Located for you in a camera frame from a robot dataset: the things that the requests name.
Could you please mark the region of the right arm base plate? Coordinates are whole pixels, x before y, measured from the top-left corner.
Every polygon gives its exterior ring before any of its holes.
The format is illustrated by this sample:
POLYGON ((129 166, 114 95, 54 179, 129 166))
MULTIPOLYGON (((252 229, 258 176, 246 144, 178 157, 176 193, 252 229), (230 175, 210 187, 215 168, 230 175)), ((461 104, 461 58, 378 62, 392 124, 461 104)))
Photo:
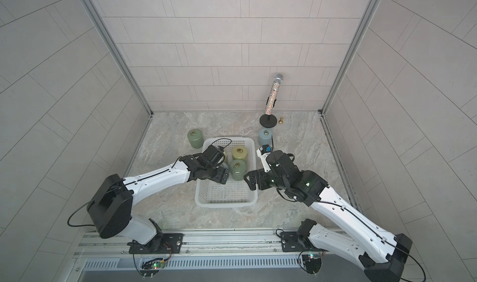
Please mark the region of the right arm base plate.
POLYGON ((325 252, 322 248, 315 247, 308 237, 297 232, 277 232, 283 252, 325 252))

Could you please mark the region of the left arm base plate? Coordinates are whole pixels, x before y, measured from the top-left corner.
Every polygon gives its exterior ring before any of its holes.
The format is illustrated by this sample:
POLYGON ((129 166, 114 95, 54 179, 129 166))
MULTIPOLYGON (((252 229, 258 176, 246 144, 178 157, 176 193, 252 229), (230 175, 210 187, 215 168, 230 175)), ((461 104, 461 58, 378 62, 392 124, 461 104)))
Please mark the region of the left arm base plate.
POLYGON ((184 234, 160 233, 145 245, 137 241, 128 242, 130 254, 180 253, 184 234))

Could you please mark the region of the blue-grey canister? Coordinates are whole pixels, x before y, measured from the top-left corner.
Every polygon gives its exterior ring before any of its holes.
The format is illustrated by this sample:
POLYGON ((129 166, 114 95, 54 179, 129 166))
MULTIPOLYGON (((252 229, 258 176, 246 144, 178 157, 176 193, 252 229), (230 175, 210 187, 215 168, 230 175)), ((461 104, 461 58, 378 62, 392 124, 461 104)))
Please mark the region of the blue-grey canister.
POLYGON ((272 146, 273 131, 270 128, 262 128, 258 132, 258 144, 260 146, 272 146))

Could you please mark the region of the white plastic perforated basket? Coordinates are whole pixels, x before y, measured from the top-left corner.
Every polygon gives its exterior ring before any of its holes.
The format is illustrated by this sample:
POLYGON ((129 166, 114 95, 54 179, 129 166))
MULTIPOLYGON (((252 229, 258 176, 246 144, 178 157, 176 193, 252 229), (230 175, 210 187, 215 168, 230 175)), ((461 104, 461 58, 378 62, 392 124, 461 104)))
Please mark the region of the white plastic perforated basket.
MULTIPOLYGON (((248 150, 247 173, 257 168, 255 157, 255 143, 248 137, 216 137, 205 140, 202 151, 210 145, 225 148, 226 159, 223 164, 230 171, 232 160, 232 148, 236 145, 244 145, 248 150)), ((231 176, 231 171, 225 185, 211 180, 198 180, 196 186, 195 201, 200 207, 208 208, 237 208, 253 206, 258 199, 258 191, 251 191, 247 183, 236 181, 231 176)))

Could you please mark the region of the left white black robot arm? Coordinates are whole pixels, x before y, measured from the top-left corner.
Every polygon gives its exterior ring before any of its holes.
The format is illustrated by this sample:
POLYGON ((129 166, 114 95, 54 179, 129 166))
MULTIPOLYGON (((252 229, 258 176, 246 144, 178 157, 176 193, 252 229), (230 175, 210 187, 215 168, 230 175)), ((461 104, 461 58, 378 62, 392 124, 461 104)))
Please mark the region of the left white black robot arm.
POLYGON ((222 166, 224 148, 210 145, 204 152, 185 155, 171 165, 143 175, 121 178, 108 176, 86 210, 100 238, 127 237, 147 245, 159 237, 159 226, 132 212, 134 205, 169 187, 195 180, 225 184, 229 170, 222 166))

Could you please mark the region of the yellow-green canister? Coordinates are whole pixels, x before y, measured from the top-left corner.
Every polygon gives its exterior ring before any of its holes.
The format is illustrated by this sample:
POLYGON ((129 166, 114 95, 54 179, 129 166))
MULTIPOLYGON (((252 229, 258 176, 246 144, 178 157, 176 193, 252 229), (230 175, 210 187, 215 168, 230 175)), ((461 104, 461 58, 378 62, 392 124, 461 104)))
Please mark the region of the yellow-green canister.
POLYGON ((234 160, 247 161, 248 150, 244 145, 236 145, 232 148, 232 158, 234 160))

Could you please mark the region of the green canister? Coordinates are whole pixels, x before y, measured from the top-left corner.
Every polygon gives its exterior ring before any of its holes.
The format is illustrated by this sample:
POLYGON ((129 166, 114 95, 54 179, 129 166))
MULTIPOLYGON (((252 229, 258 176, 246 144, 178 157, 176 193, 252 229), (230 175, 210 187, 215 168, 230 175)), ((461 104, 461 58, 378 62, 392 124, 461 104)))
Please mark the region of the green canister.
POLYGON ((200 129, 191 129, 187 134, 188 141, 192 148, 201 149, 204 144, 204 137, 200 129))
POLYGON ((241 159, 232 160, 230 163, 231 176, 236 181, 242 181, 247 173, 247 163, 241 159))

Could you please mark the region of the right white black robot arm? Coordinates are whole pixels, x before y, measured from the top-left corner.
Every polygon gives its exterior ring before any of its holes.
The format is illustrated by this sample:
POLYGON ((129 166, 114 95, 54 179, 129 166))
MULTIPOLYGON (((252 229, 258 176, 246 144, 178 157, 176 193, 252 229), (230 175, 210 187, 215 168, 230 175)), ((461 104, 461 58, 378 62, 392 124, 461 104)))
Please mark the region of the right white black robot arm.
POLYGON ((257 150, 263 167, 248 172, 252 191, 274 188, 285 200, 301 202, 332 220, 344 232, 337 234, 306 219, 297 232, 303 251, 325 250, 364 271, 372 282, 400 282, 410 257, 412 240, 379 227, 346 202, 327 181, 310 170, 300 170, 294 155, 265 145, 257 150))

